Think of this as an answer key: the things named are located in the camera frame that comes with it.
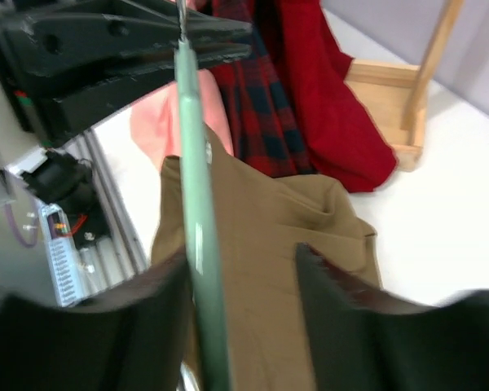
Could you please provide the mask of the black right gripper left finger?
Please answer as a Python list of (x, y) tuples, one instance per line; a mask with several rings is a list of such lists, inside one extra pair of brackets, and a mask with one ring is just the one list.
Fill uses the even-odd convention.
[(173, 390), (190, 300), (183, 253), (74, 307), (0, 293), (0, 390)]

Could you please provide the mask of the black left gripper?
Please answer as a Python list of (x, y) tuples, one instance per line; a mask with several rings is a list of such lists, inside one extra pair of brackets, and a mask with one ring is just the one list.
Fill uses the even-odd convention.
[(251, 32), (171, 1), (0, 1), (0, 85), (20, 128), (60, 147), (173, 81), (180, 42), (211, 68)]

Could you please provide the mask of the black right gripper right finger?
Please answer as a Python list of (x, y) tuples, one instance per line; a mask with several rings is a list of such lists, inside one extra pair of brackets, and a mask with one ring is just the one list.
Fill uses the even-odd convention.
[(418, 305), (296, 250), (320, 390), (489, 390), (489, 290)]

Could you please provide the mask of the tan brown skirt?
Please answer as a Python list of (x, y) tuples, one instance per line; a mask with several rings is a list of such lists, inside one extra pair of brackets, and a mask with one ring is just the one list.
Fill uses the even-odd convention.
[(270, 178), (230, 156), (218, 137), (212, 185), (234, 390), (382, 390), (361, 328), (345, 316), (332, 346), (311, 362), (295, 250), (306, 243), (332, 264), (378, 285), (376, 233), (343, 186), (324, 175)]

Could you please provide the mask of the sage green plastic hanger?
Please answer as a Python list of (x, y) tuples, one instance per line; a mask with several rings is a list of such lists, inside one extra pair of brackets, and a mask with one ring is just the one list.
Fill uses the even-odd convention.
[(181, 129), (181, 177), (187, 259), (191, 269), (198, 346), (205, 390), (231, 389), (227, 323), (218, 233), (195, 51), (187, 37), (187, 4), (177, 1), (179, 40), (174, 53)]

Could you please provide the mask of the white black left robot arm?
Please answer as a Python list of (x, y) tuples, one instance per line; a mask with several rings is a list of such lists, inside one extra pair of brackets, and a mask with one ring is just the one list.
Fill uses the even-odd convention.
[(22, 176), (29, 192), (88, 213), (93, 167), (65, 144), (173, 81), (181, 44), (210, 68), (246, 57), (251, 31), (181, 1), (0, 1), (0, 206), (12, 198), (6, 166), (39, 146), (45, 161)]

